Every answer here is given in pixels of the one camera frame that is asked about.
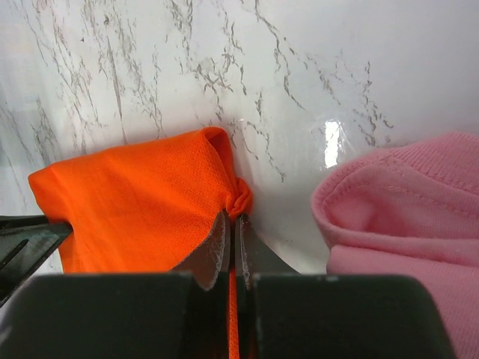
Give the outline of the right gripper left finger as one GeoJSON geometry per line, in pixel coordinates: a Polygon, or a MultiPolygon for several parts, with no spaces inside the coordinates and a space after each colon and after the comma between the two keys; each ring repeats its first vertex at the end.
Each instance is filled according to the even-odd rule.
{"type": "Polygon", "coordinates": [[[3,358],[226,358],[230,221],[172,270],[43,275],[1,320],[3,358]]]}

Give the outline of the orange t shirt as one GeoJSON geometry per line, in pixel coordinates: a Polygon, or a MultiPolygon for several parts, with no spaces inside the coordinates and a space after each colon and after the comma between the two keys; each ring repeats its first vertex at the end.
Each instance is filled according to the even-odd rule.
{"type": "Polygon", "coordinates": [[[252,204],[218,127],[57,162],[28,181],[46,217],[73,227],[66,273],[167,271],[219,212],[233,220],[252,204]]]}

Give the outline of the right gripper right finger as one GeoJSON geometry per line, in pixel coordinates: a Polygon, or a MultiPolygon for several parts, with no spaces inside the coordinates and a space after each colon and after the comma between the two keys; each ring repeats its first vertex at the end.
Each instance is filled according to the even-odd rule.
{"type": "Polygon", "coordinates": [[[235,223],[241,358],[454,358],[423,285],[398,275],[300,274],[235,223]]]}

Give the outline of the pink t shirt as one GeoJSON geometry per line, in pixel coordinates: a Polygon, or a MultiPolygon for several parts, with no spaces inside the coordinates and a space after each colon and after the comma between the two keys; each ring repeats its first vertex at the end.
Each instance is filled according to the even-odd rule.
{"type": "Polygon", "coordinates": [[[311,198],[330,274],[401,274],[432,295],[459,358],[478,356],[478,137],[378,149],[311,198]]]}

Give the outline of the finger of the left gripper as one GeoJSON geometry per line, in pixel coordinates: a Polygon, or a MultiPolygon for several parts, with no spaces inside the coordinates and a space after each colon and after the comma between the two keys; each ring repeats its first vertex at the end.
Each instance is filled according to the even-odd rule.
{"type": "Polygon", "coordinates": [[[12,297],[73,232],[44,215],[1,217],[1,305],[12,297]]]}

